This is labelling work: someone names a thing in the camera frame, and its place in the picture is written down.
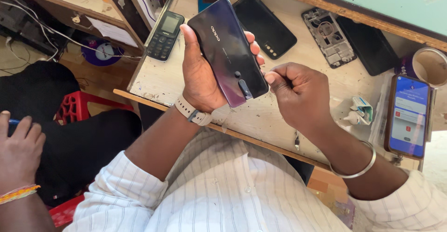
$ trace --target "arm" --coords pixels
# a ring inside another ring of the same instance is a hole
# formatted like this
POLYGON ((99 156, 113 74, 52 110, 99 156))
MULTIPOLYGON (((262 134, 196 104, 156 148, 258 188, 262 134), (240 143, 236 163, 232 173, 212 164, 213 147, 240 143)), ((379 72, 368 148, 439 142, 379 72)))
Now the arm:
MULTIPOLYGON (((227 103, 213 71, 201 56, 197 37, 187 25, 185 37, 183 97, 194 108, 211 113, 227 103)), ((254 35, 246 33, 254 54, 260 51, 254 35)), ((264 59, 257 57, 260 65, 264 59)), ((67 231, 90 231, 92 227, 119 231, 132 227, 142 231, 162 201, 166 176, 200 126, 187 121, 175 106, 164 113, 125 152, 101 169, 86 192, 67 231)))
MULTIPOLYGON (((304 65, 287 63, 273 68, 265 80, 276 94, 279 111, 327 157, 334 170, 351 175, 371 161, 371 149, 340 128, 329 109, 326 75, 304 65)), ((395 167, 377 155, 363 175, 343 179, 366 216, 377 227, 403 230, 447 227, 447 197, 417 171, 395 167)))
MULTIPOLYGON (((195 109, 211 113, 214 109, 226 104, 227 100, 216 83, 210 65, 200 53, 194 31, 186 24, 183 24, 180 29, 185 37, 183 97, 195 109)), ((254 41, 254 35, 249 32, 245 35, 250 43, 251 51, 257 55, 259 65, 262 65, 264 59, 258 55, 260 48, 254 41)), ((197 124, 188 122, 185 116, 173 106, 144 132, 126 150, 125 154, 142 170, 164 181, 198 129, 197 124)))
MULTIPOLYGON (((20 121, 8 138, 10 113, 0 114, 0 195, 34 184, 45 143, 41 126, 31 117, 20 121)), ((0 231, 55 231, 53 220, 37 194, 0 205, 0 231)))
MULTIPOLYGON (((371 150, 337 126, 330 115, 326 75, 304 65, 287 63, 273 68, 265 79, 276 94, 284 120, 315 144, 334 170, 350 175, 369 164, 371 150)), ((377 200, 394 192, 407 178, 404 171, 378 155, 368 172, 344 180, 354 197, 377 200)))

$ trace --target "colorful thread bracelet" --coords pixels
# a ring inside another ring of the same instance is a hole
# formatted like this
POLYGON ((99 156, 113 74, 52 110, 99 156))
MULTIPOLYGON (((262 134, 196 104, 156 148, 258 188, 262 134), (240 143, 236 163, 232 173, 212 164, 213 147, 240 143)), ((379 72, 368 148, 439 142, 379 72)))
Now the colorful thread bracelet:
POLYGON ((33 184, 33 185, 28 185, 28 186, 24 186, 18 189, 14 189, 13 191, 10 191, 4 195, 0 195, 0 205, 13 201, 13 200, 17 200, 23 197, 26 197, 28 195, 32 195, 34 193, 37 192, 37 189, 39 188, 39 185, 33 184))

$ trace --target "hand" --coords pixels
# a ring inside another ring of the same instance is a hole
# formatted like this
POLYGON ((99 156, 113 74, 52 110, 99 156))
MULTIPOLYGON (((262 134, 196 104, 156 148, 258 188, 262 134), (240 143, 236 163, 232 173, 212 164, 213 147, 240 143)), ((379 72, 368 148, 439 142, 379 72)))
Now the hand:
MULTIPOLYGON (((197 36, 188 25, 180 25, 185 37, 185 59, 183 60, 183 77, 185 89, 183 97, 195 109, 206 113, 227 104, 227 100, 217 85, 213 70, 205 58, 200 54, 197 36)), ((245 32, 250 43, 251 52, 256 55, 259 65, 264 64, 264 58, 259 55, 259 45, 254 41, 254 35, 245 32)))
POLYGON ((9 116, 8 111, 0 113, 0 195, 34 184, 46 138, 39 124, 33 124, 30 129, 29 116, 20 121, 8 138, 9 116))
POLYGON ((286 123, 306 137, 335 124, 329 109, 328 77, 323 73, 287 63, 267 72, 265 80, 286 123))

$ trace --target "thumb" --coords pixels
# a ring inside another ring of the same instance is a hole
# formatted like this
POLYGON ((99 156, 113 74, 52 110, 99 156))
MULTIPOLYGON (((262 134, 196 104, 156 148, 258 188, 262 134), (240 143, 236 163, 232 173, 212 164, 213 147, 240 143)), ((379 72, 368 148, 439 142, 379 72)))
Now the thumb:
POLYGON ((201 58, 200 46, 197 41, 197 36, 193 29, 187 24, 180 25, 180 30, 185 38, 185 59, 189 61, 195 61, 201 58))
POLYGON ((292 88, 290 88, 290 86, 287 84, 284 78, 274 71, 267 72, 264 78, 267 81, 267 83, 271 86, 277 98, 287 96, 289 93, 293 92, 292 88))

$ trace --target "silver bangle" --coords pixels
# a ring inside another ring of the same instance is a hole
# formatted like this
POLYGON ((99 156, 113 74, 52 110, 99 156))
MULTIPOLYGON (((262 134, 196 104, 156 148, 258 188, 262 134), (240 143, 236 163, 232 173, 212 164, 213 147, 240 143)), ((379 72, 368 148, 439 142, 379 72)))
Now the silver bangle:
POLYGON ((335 175, 337 175, 338 177, 341 177, 341 178, 343 178, 343 179, 352 179, 352 178, 359 177, 360 175, 366 173, 366 172, 372 167, 372 165, 373 165, 374 162, 376 161, 376 150, 374 149, 374 147, 372 146, 371 143, 369 143, 369 142, 367 142, 367 141, 363 141, 363 140, 360 140, 360 142, 365 143, 365 144, 366 144, 367 146, 369 146, 369 148, 371 148, 371 150, 372 150, 372 158, 371 158, 371 162, 368 164, 368 166, 366 166, 365 169, 363 169, 362 171, 360 171, 360 172, 358 172, 358 173, 356 173, 356 174, 353 174, 353 175, 342 175, 342 174, 339 174, 338 172, 335 172, 334 169, 332 168, 331 163, 329 163, 329 167, 331 168, 331 171, 332 171, 335 175))

